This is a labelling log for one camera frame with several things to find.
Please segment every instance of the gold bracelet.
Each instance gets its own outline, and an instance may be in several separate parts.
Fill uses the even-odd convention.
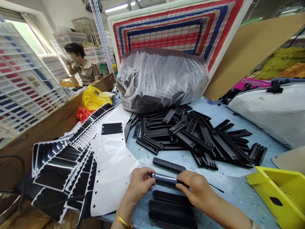
[[[119,211],[117,211],[117,219],[123,225],[123,227],[130,228],[130,229],[133,228],[133,223],[131,223],[131,225],[128,226],[127,223],[125,223],[125,221],[120,217]]]

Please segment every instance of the yellow plastic bag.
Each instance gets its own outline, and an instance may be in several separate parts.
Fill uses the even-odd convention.
[[[111,99],[99,89],[93,86],[88,86],[82,97],[83,106],[88,110],[97,110],[106,103],[112,104]]]

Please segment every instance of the pink plastic basket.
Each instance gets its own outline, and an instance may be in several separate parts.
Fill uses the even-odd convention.
[[[256,79],[251,79],[251,78],[243,78],[241,81],[239,81],[233,88],[237,89],[243,89],[246,83],[252,84],[251,88],[255,87],[256,85],[258,87],[268,87],[271,85],[271,82],[266,82],[262,80],[256,80]]]

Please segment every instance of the blue table surface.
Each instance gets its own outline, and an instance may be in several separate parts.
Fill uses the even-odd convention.
[[[116,105],[121,102],[121,98],[117,95]],[[217,126],[225,119],[229,119],[235,125],[230,130],[247,129],[251,133],[251,136],[245,137],[249,140],[248,146],[251,147],[254,143],[259,143],[268,148],[265,155],[264,161],[261,166],[276,168],[272,163],[271,158],[286,152],[288,149],[267,135],[264,131],[260,130],[255,124],[249,122],[240,115],[233,115],[233,111],[230,110],[226,105],[221,103],[218,106],[217,103],[211,102],[205,97],[201,97],[189,105],[196,111],[210,116],[211,123],[213,126]],[[136,144],[136,140],[132,138],[134,128],[130,130],[126,146],[129,151],[135,156],[143,167],[150,167],[157,173],[176,177],[177,174],[155,166],[153,164],[154,154],[148,150],[142,148]],[[230,202],[231,204],[238,207],[243,211],[246,216],[255,221],[261,228],[280,228],[276,222],[275,217],[271,211],[267,208],[265,203],[262,201],[260,196],[247,182],[246,175],[256,172],[256,169],[245,169],[228,163],[217,162],[218,171],[208,170],[204,168],[198,168],[192,155],[189,151],[160,151],[158,158],[182,165],[187,170],[195,171],[205,176],[208,182],[224,191],[224,193],[214,189],[215,192],[222,198]],[[175,193],[183,195],[183,193],[177,190],[175,187],[155,185],[154,190],[161,190],[165,192]],[[168,224],[156,223],[148,217],[148,201],[153,199],[152,191],[149,191],[145,197],[139,201],[133,214],[133,223],[135,228],[177,228]],[[208,216],[194,209],[195,221],[197,222],[198,228],[222,228],[219,224],[214,222]],[[108,214],[101,218],[105,221],[112,222],[115,214]]]

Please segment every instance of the yellow plastic tray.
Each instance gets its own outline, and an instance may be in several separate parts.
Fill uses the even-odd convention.
[[[246,178],[283,229],[305,228],[305,176],[299,172],[256,167]]]

